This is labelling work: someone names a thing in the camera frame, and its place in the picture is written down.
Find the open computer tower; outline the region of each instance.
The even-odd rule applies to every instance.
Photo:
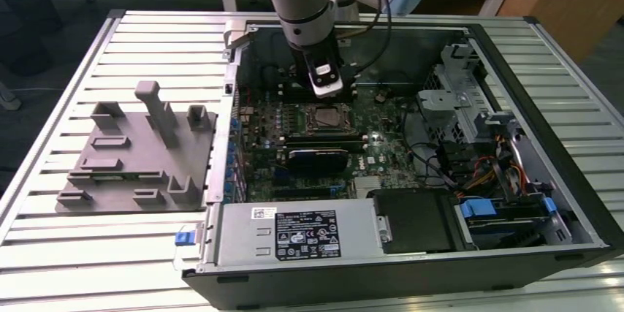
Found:
[[[344,61],[383,35],[342,41]],[[248,39],[219,111],[223,183],[183,273],[216,308],[514,289],[622,254],[623,231],[480,25],[395,24],[376,65],[324,100],[298,83],[279,25],[250,23]]]

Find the metal bracket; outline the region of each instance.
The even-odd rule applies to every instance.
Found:
[[[203,245],[204,245],[204,259],[202,263],[216,263],[216,240],[218,240],[218,230],[216,226],[219,225],[219,218],[222,212],[222,203],[211,203],[207,206],[206,211],[208,212],[208,219],[206,221],[204,234],[202,236]]]
[[[386,216],[378,216],[378,228],[382,243],[390,243],[392,241],[392,231],[388,224],[388,218]]]
[[[491,137],[492,127],[504,127],[511,121],[516,119],[516,116],[507,113],[480,113],[475,118],[475,127],[478,128],[478,137]]]
[[[420,91],[419,99],[430,111],[454,111],[458,107],[472,106],[466,95],[450,91]]]
[[[227,50],[232,50],[250,41],[247,36],[247,21],[228,20],[226,22],[226,31],[223,32],[223,42]]]
[[[447,67],[458,67],[459,69],[470,69],[471,63],[479,61],[479,55],[468,44],[448,45],[442,51],[442,58]],[[450,65],[452,61],[458,61],[460,64]]]

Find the barcode sticker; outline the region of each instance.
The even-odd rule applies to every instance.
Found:
[[[252,208],[252,219],[274,219],[278,208]]]

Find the white sticker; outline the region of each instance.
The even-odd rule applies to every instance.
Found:
[[[331,251],[331,250],[338,250],[339,248],[340,248],[339,244],[331,244],[331,245],[322,245],[319,250]]]
[[[278,208],[252,208],[252,219],[275,219]]]
[[[327,75],[331,71],[332,71],[332,67],[330,66],[330,64],[326,64],[326,65],[319,66],[319,67],[316,68],[316,74],[318,74],[319,76]]]

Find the blue release tab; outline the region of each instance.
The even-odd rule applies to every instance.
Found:
[[[550,197],[544,197],[543,199],[546,209],[548,213],[552,215],[558,211],[558,206],[555,205],[555,201]]]
[[[194,246],[195,245],[195,232],[176,233],[176,246]]]
[[[464,218],[474,216],[495,216],[496,209],[490,199],[470,199],[460,206]]]

